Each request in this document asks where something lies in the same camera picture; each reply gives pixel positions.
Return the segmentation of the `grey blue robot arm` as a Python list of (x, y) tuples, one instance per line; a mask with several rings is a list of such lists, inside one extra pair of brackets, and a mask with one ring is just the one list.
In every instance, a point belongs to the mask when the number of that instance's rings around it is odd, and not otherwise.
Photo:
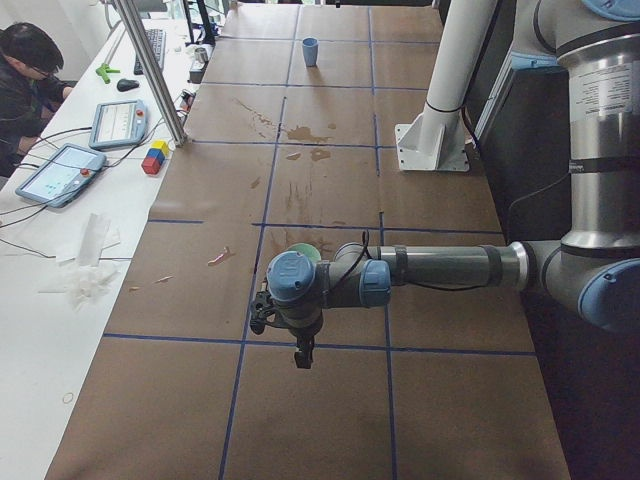
[(570, 230), (505, 247), (349, 243), (330, 261), (297, 244), (267, 267), (250, 307), (254, 333), (289, 331), (295, 363), (307, 369), (325, 310), (383, 306), (405, 284), (534, 288), (602, 329), (638, 329), (639, 5), (521, 1), (509, 57), (515, 70), (568, 72)]

